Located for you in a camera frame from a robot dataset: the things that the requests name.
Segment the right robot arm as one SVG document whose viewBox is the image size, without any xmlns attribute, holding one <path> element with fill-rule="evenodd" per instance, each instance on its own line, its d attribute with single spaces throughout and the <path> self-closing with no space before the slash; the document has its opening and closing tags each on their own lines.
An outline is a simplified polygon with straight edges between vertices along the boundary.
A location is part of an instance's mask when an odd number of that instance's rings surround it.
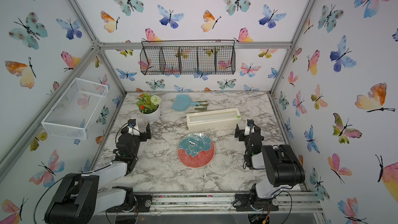
<svg viewBox="0 0 398 224">
<path fill-rule="evenodd" d="M 305 172 L 290 145 L 264 145 L 261 129 L 249 120 L 234 136 L 245 144 L 243 168 L 264 170 L 266 178 L 247 194 L 236 194 L 232 206 L 238 212 L 278 211 L 277 195 L 305 181 Z"/>
</svg>

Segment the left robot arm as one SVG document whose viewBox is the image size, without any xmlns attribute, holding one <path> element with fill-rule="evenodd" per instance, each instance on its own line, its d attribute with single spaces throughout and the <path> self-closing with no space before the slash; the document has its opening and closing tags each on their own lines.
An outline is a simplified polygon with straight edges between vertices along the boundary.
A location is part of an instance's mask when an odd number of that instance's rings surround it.
<svg viewBox="0 0 398 224">
<path fill-rule="evenodd" d="M 150 125 L 139 131 L 131 119 L 120 130 L 111 164 L 94 171 L 69 173 L 60 184 L 44 215 L 47 224 L 87 224 L 98 213 L 148 213 L 152 195 L 135 194 L 133 188 L 114 186 L 106 192 L 99 189 L 129 175 L 137 164 L 141 142 L 151 139 Z"/>
</svg>

